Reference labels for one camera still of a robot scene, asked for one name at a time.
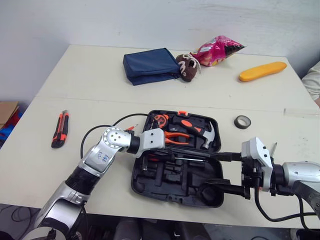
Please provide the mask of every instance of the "open tool case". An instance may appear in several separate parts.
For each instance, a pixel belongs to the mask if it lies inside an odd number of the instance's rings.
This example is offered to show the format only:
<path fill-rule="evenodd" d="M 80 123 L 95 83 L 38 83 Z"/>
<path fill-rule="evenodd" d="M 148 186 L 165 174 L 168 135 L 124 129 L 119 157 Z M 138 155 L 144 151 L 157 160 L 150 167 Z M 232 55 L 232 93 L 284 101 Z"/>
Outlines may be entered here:
<path fill-rule="evenodd" d="M 219 207 L 223 191 L 206 187 L 207 180 L 223 181 L 221 164 L 214 156 L 221 148 L 217 121 L 185 111 L 153 110 L 149 116 L 143 131 L 162 128 L 166 147 L 135 160 L 132 189 L 157 200 Z M 206 143 L 204 136 L 213 140 Z"/>

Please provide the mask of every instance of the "cardboard box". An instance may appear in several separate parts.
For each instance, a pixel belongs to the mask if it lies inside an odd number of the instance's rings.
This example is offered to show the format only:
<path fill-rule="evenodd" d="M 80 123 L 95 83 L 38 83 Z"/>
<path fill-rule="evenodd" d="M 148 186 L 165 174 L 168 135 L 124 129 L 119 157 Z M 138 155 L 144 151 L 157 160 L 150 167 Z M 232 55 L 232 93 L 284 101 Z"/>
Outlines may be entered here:
<path fill-rule="evenodd" d="M 18 108 L 18 101 L 0 101 L 0 130 Z"/>

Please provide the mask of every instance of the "robotic arm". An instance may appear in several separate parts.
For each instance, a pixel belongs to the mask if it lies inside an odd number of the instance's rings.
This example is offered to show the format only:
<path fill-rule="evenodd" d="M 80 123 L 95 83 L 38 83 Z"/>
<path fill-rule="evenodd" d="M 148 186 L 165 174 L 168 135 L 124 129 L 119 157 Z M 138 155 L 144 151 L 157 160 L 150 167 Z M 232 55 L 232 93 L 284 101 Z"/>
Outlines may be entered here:
<path fill-rule="evenodd" d="M 165 136 L 160 128 L 145 131 L 139 136 L 116 126 L 107 128 L 98 144 L 87 152 L 41 209 L 34 226 L 57 229 L 66 238 L 71 237 L 80 223 L 82 206 L 115 160 L 117 152 L 131 153 L 139 158 L 144 151 L 164 147 Z"/>
<path fill-rule="evenodd" d="M 145 131 L 139 136 L 115 126 L 107 128 L 98 144 L 88 151 L 41 209 L 34 226 L 48 227 L 48 231 L 58 230 L 66 239 L 73 236 L 81 220 L 82 207 L 115 160 L 117 152 L 131 153 L 139 158 L 144 151 L 164 147 L 165 136 L 160 128 Z M 210 187 L 246 199 L 250 199 L 250 188 L 255 188 L 257 192 L 261 188 L 273 196 L 297 194 L 311 205 L 320 218 L 320 164 L 307 161 L 274 164 L 268 149 L 257 137 L 243 142 L 240 154 L 217 153 L 216 159 L 241 161 L 242 182 L 241 186 L 236 186 L 225 179 L 213 179 L 206 182 Z"/>

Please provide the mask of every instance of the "tool case latch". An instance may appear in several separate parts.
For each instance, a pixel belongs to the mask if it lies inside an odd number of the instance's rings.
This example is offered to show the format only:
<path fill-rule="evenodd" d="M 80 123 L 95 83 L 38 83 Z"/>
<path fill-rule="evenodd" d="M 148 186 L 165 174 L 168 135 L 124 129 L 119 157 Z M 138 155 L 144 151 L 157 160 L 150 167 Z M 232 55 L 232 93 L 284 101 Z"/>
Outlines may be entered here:
<path fill-rule="evenodd" d="M 179 110 L 178 111 L 178 115 L 179 116 L 181 116 L 181 115 L 188 116 L 188 112 L 187 111 L 183 111 L 183 110 Z"/>

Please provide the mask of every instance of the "black cable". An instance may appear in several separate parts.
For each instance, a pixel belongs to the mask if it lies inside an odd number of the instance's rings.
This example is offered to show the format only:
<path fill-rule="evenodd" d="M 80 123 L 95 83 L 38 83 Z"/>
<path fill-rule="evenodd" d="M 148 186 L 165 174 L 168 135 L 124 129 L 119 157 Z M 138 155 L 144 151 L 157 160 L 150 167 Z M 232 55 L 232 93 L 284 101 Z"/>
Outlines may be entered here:
<path fill-rule="evenodd" d="M 133 113 L 133 114 L 130 114 L 130 115 L 127 115 L 127 116 L 124 116 L 122 118 L 120 118 L 118 121 L 116 121 L 112 126 L 115 126 L 117 125 L 118 123 L 120 123 L 122 120 L 125 120 L 127 118 L 130 118 L 130 117 L 133 117 L 133 116 L 146 116 L 146 117 L 149 117 L 148 114 L 145 114 L 145 113 Z"/>
<path fill-rule="evenodd" d="M 24 230 L 24 232 L 21 234 L 21 236 L 18 238 L 18 240 L 22 239 L 22 237 L 27 233 L 28 229 L 30 228 L 31 225 L 31 220 L 32 220 L 32 212 L 31 212 L 31 208 L 28 207 L 29 213 L 30 213 L 30 218 L 29 218 L 29 223 L 28 226 L 26 227 L 26 229 Z"/>
<path fill-rule="evenodd" d="M 279 217 L 279 218 L 271 218 L 269 217 L 266 212 L 262 209 L 261 205 L 260 205 L 260 201 L 259 201 L 259 187 L 260 187 L 260 178 L 256 178 L 256 183 L 255 183 L 255 188 L 254 188 L 254 201 L 255 201 L 255 205 L 256 207 L 259 209 L 260 213 L 270 222 L 282 222 L 282 221 L 286 221 L 289 219 L 294 219 L 294 218 L 300 218 L 301 213 L 297 213 L 297 214 L 292 214 L 292 215 L 288 215 L 288 216 L 283 216 L 283 217 Z M 315 212 L 305 212 L 303 213 L 303 216 L 316 216 Z"/>
<path fill-rule="evenodd" d="M 16 223 L 19 223 L 19 222 L 23 222 L 23 221 L 29 219 L 28 217 L 25 218 L 25 219 L 22 219 L 22 220 L 21 220 L 21 219 L 20 219 L 20 220 L 16 220 L 16 219 L 14 218 L 14 215 L 15 215 L 16 211 L 18 211 L 18 210 L 20 210 L 20 209 L 22 209 L 22 208 L 23 208 L 23 206 L 19 206 L 19 207 L 17 207 L 15 210 L 13 210 L 13 212 L 11 213 L 11 220 L 12 220 L 12 221 L 14 221 L 14 222 L 16 222 Z"/>
<path fill-rule="evenodd" d="M 251 240 L 255 240 L 255 239 L 264 239 L 264 240 L 269 240 L 268 238 L 264 237 L 264 236 L 254 236 L 253 238 L 251 238 Z"/>
<path fill-rule="evenodd" d="M 121 121 L 123 121 L 124 119 L 133 117 L 133 116 L 146 116 L 146 117 L 150 117 L 149 114 L 145 114 L 145 113 L 133 113 L 127 116 L 124 116 L 122 118 L 120 118 L 118 121 L 116 121 L 112 126 L 110 125 L 98 125 L 98 126 L 94 126 L 93 128 L 91 128 L 89 131 L 86 132 L 86 134 L 84 135 L 82 141 L 81 141 L 81 146 L 80 146 L 80 158 L 82 159 L 84 157 L 84 144 L 85 144 L 85 140 L 87 138 L 87 136 L 95 129 L 97 128 L 109 128 L 109 127 L 114 127 L 115 125 L 117 125 L 118 123 L 120 123 Z"/>
<path fill-rule="evenodd" d="M 89 224 L 88 224 L 88 216 L 87 216 L 87 211 L 85 209 L 85 206 L 81 206 L 83 215 L 84 215 L 84 221 L 85 221 L 85 237 L 83 239 L 87 240 L 89 239 Z"/>
<path fill-rule="evenodd" d="M 97 128 L 108 128 L 108 127 L 111 127 L 111 125 L 98 125 L 98 126 L 94 126 L 89 131 L 86 132 L 86 134 L 82 138 L 81 146 L 80 146 L 80 158 L 81 159 L 84 157 L 84 144 L 85 144 L 85 140 L 86 140 L 87 136 L 89 135 L 89 133 L 91 133 L 93 130 L 95 130 Z"/>
<path fill-rule="evenodd" d="M 8 208 L 11 208 L 11 207 L 13 207 L 13 205 L 9 205 L 9 206 L 6 206 L 6 207 L 4 207 L 4 208 L 1 208 L 1 209 L 0 209 L 0 213 L 1 213 L 3 210 L 8 209 Z"/>
<path fill-rule="evenodd" d="M 24 206 L 19 206 L 19 207 L 17 207 L 15 210 L 13 210 L 13 212 L 11 213 L 11 220 L 12 221 L 14 221 L 14 222 L 16 222 L 16 223 L 19 223 L 19 222 L 23 222 L 23 221 L 25 221 L 25 220 L 28 220 L 30 217 L 27 217 L 27 218 L 24 218 L 24 219 L 19 219 L 19 220 L 17 220 L 17 219 L 15 219 L 15 213 L 16 213 L 16 211 L 17 211 L 17 216 L 18 217 L 20 217 L 19 216 L 19 212 L 20 212 L 20 209 L 22 209 L 22 208 L 25 208 Z M 31 214 L 31 218 L 33 218 L 34 217 L 34 215 L 36 215 L 38 212 L 40 211 L 40 209 L 38 209 L 37 211 L 35 211 L 33 214 Z"/>
<path fill-rule="evenodd" d="M 303 228 L 306 230 L 306 231 L 310 231 L 314 234 L 318 234 L 320 235 L 320 231 L 319 230 L 312 230 L 312 229 L 309 229 L 306 225 L 306 222 L 305 222 L 305 217 L 304 217 L 304 203 L 302 201 L 302 198 L 296 194 L 296 197 L 298 198 L 299 200 L 299 209 L 300 209 L 300 220 L 301 220 L 301 224 L 303 226 Z"/>

